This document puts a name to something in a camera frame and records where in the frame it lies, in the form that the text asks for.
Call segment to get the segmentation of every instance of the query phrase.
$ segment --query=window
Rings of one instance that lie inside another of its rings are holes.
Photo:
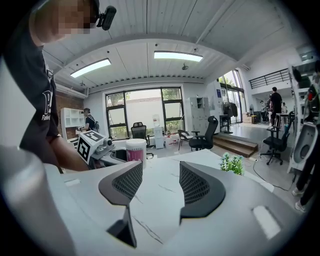
[[[237,117],[231,117],[231,123],[242,122],[242,113],[247,112],[247,106],[239,71],[231,70],[219,77],[218,81],[221,85],[223,102],[235,103],[237,107]]]
[[[125,108],[125,93],[107,95],[107,123],[109,136],[114,140],[128,137],[127,114]]]
[[[134,123],[142,122],[146,126],[146,135],[154,135],[154,115],[159,115],[160,126],[164,127],[161,89],[136,90],[125,93],[125,109],[129,136]]]
[[[180,88],[162,88],[162,105],[166,132],[177,133],[185,129],[184,106]]]
[[[123,91],[106,96],[109,135],[115,140],[132,138],[131,127],[142,122],[146,135],[154,135],[154,118],[170,133],[185,129],[184,107],[180,88],[155,88]]]

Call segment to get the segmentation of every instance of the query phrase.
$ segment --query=balcony railing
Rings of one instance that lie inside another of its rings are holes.
[[[270,74],[266,74],[255,79],[249,80],[251,88],[255,89],[261,86],[268,86],[278,82],[284,82],[290,79],[288,69],[282,69]]]

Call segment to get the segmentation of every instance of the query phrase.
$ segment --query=ceiling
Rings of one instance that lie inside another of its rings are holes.
[[[81,91],[139,78],[216,78],[288,36],[286,17],[272,0],[100,0],[100,12],[109,5],[117,9],[109,31],[94,28],[44,46],[58,83]],[[203,59],[154,59],[154,51]],[[111,65],[70,76],[104,58]]]

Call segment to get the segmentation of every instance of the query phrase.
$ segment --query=small green plant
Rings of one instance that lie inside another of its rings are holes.
[[[233,172],[234,174],[243,175],[244,170],[242,168],[242,160],[244,157],[241,156],[230,156],[228,152],[224,153],[220,163],[220,169],[225,172]]]

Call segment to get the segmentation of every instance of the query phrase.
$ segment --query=white container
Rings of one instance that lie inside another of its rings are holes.
[[[152,116],[154,127],[160,126],[160,116],[158,114],[154,114]]]
[[[128,139],[125,143],[127,161],[142,161],[142,167],[147,165],[147,141],[141,138]]]

